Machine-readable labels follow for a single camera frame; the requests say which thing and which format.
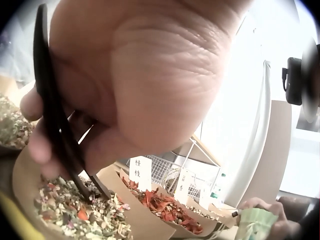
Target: black camera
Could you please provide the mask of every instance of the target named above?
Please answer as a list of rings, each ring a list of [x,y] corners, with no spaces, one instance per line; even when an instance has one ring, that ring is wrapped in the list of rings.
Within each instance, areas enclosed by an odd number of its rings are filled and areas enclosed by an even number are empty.
[[[308,63],[302,64],[302,59],[288,58],[288,67],[282,68],[282,84],[285,91],[285,97],[288,103],[294,105],[302,104],[303,91],[306,91],[309,98],[318,98],[314,91],[314,84],[312,79],[313,72],[316,67],[320,66],[320,44],[317,46],[318,54],[306,54],[309,58]]]

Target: green sachet bag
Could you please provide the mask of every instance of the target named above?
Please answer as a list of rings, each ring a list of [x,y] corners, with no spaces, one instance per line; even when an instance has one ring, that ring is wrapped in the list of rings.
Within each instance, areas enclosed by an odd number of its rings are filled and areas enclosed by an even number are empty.
[[[265,240],[277,219],[278,216],[264,209],[244,209],[235,240]]]

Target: cardboard divider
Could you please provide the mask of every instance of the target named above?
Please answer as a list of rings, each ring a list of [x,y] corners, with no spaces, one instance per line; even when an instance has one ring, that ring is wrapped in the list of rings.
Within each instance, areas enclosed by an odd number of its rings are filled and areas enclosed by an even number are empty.
[[[210,212],[208,210],[205,210],[203,207],[201,207],[195,200],[193,200],[191,197],[188,197],[187,204],[188,207],[194,207],[197,210],[200,210],[204,214],[207,214],[211,217],[219,217],[218,221],[223,223],[227,228],[232,228],[234,225],[236,225],[236,219],[232,217],[231,212],[223,212],[219,209],[216,209],[217,211]]]
[[[40,175],[39,165],[31,159],[28,149],[24,148],[16,160],[12,173],[12,187],[17,202],[26,218],[47,240],[70,240],[70,237],[46,227],[37,217],[33,200],[39,194]],[[102,176],[102,183],[108,189],[116,192],[130,206],[131,209],[124,211],[124,215],[126,222],[131,225],[134,240],[168,240],[174,234],[174,228],[154,217],[148,209],[137,202],[120,181],[113,166],[104,169],[100,176]]]
[[[122,180],[122,177],[124,177],[124,179],[126,181],[129,181],[129,176],[122,170],[120,169],[120,179]],[[171,197],[170,194],[167,193],[167,191],[165,189],[163,189],[160,185],[158,184],[154,184],[152,183],[152,190],[156,190],[157,188],[159,188],[158,190],[158,194],[163,194],[165,196],[169,196]],[[173,238],[199,238],[199,237],[207,237],[209,236],[215,229],[216,229],[216,226],[217,226],[217,221],[215,220],[211,220],[211,219],[208,219],[208,218],[204,218],[202,216],[200,216],[199,214],[189,210],[186,208],[186,206],[182,205],[181,203],[179,203],[178,201],[176,201],[176,204],[178,207],[181,207],[183,210],[186,211],[186,213],[192,217],[194,220],[196,220],[198,223],[200,223],[200,225],[202,226],[203,228],[203,232],[200,233],[200,234],[193,234],[192,232],[186,230],[183,226],[180,226],[178,224],[174,224],[174,223],[171,223],[171,222],[165,222],[166,224],[168,224],[169,226],[173,227],[176,229],[176,232],[174,233],[173,235]]]

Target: herbal mixture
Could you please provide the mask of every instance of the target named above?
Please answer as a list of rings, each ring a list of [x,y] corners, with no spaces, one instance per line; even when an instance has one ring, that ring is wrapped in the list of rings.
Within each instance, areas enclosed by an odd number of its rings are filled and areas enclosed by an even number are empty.
[[[138,183],[131,180],[128,183],[124,177],[122,181],[144,206],[163,221],[181,225],[193,234],[200,234],[203,231],[200,224],[188,216],[185,210],[176,204],[173,197],[164,196],[163,194],[158,195],[159,189],[151,192],[148,190],[145,192],[140,191],[138,190]]]
[[[26,120],[18,107],[0,93],[0,145],[24,148],[34,124]]]
[[[204,218],[208,218],[208,219],[211,219],[211,220],[218,220],[218,219],[219,219],[219,217],[214,218],[214,217],[212,217],[212,216],[210,216],[210,215],[208,215],[208,214],[204,214],[203,212],[201,212],[201,210],[196,209],[195,207],[187,207],[187,206],[186,206],[186,208],[187,208],[187,209],[190,209],[191,211],[199,214],[200,216],[202,216],[202,217],[204,217]]]
[[[90,180],[80,178],[92,192],[92,204],[83,200],[73,181],[59,177],[43,182],[34,204],[45,225],[79,240],[132,240],[130,225],[123,215],[124,210],[130,210],[129,205],[112,191],[112,198],[106,201]]]

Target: black tongs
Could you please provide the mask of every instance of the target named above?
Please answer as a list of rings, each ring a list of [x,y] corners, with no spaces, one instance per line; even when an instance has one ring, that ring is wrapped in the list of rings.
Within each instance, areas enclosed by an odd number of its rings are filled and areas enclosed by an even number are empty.
[[[48,137],[53,144],[55,154],[57,154],[57,157],[68,171],[80,193],[88,202],[91,202],[89,200],[91,193],[82,183],[75,167],[80,165],[85,170],[83,153],[69,126],[55,81],[48,46],[46,4],[39,6],[36,16],[33,61],[36,89],[43,100],[43,119]],[[107,199],[110,199],[111,195],[109,190],[101,183],[98,177],[96,175],[89,175],[89,177],[99,189],[100,193]]]

